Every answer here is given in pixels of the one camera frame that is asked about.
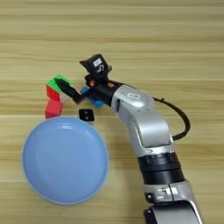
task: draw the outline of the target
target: black cable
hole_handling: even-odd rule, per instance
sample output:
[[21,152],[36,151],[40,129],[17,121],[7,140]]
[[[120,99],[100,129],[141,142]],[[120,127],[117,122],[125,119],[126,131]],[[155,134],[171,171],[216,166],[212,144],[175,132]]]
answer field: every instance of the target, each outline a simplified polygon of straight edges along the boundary
[[181,110],[180,108],[176,107],[175,105],[171,104],[170,102],[168,101],[165,101],[164,98],[162,99],[158,99],[158,98],[155,98],[153,97],[154,101],[155,102],[162,102],[163,104],[167,105],[168,107],[172,108],[173,110],[175,110],[178,115],[183,119],[183,122],[185,123],[185,130],[175,136],[172,137],[173,141],[176,141],[176,140],[179,140],[183,137],[186,136],[186,134],[188,133],[188,131],[190,130],[191,128],[191,123],[190,123],[190,120],[189,118],[187,117],[186,113]]

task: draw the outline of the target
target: blue part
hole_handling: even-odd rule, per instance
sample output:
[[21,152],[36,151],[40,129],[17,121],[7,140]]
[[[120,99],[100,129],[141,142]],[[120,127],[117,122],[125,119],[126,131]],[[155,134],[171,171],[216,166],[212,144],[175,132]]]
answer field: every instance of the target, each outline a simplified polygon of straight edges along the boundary
[[77,118],[45,120],[28,136],[24,174],[46,200],[72,205],[94,197],[109,171],[109,154],[98,132]]
[[[83,88],[81,89],[80,93],[81,93],[81,94],[84,94],[84,93],[87,92],[87,91],[88,91],[88,87],[83,87]],[[89,100],[92,104],[94,104],[97,108],[102,107],[103,104],[104,104],[102,101],[96,101],[96,100],[94,100],[94,99],[91,98],[91,97],[88,97],[88,100]]]

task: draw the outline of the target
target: toy block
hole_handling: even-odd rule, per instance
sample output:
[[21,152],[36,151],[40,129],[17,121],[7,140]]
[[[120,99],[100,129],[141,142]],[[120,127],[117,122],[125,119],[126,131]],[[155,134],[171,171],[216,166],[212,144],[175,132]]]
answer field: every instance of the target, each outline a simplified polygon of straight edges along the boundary
[[57,74],[53,79],[49,80],[46,83],[46,85],[51,87],[52,89],[54,89],[58,93],[60,93],[61,90],[60,90],[60,87],[57,85],[56,81],[54,80],[55,78],[62,79],[64,81],[68,82],[70,86],[72,86],[72,83],[67,78],[65,78],[62,74]]
[[48,85],[46,85],[46,94],[50,99],[57,101],[57,102],[60,101],[60,93]]
[[60,90],[59,86],[57,85],[55,78],[62,79],[69,83],[70,86],[72,86],[72,83],[65,78],[63,75],[58,74],[53,79],[49,80],[46,83],[46,94],[47,96],[57,102],[65,102],[68,97],[65,96],[65,94]]
[[62,103],[60,101],[50,100],[45,108],[45,119],[60,116],[62,112]]
[[[84,93],[87,92],[87,91],[88,91],[88,87],[83,87],[83,88],[80,90],[80,93],[81,93],[81,94],[84,94]],[[92,104],[94,104],[97,108],[102,107],[103,104],[104,104],[102,101],[95,100],[95,99],[92,98],[92,97],[88,97],[88,100],[89,100]]]

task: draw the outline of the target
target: white label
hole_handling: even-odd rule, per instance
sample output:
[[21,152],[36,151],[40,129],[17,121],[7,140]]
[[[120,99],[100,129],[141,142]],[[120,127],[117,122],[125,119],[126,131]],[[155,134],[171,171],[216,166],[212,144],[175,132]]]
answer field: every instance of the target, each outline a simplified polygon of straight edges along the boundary
[[97,59],[96,61],[94,61],[94,66],[98,67],[101,63],[102,63],[102,60],[101,59]]
[[140,94],[132,94],[132,93],[128,93],[128,97],[132,98],[132,99],[140,99]]

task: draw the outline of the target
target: wooden table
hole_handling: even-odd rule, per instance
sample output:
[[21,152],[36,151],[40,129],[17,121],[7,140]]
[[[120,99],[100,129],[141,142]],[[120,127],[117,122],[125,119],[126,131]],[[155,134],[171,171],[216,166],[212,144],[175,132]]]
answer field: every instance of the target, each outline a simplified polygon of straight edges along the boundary
[[[191,118],[176,142],[206,223],[224,219],[224,2],[222,0],[0,1],[0,223],[144,223],[142,177],[125,127],[103,107],[95,127],[108,144],[110,174],[102,191],[79,206],[40,198],[21,169],[29,132],[43,121],[46,82],[64,74],[77,88],[79,60],[102,53],[110,78],[164,97]],[[92,108],[87,101],[81,108]],[[183,123],[157,105],[172,133]],[[64,115],[77,115],[70,101]]]

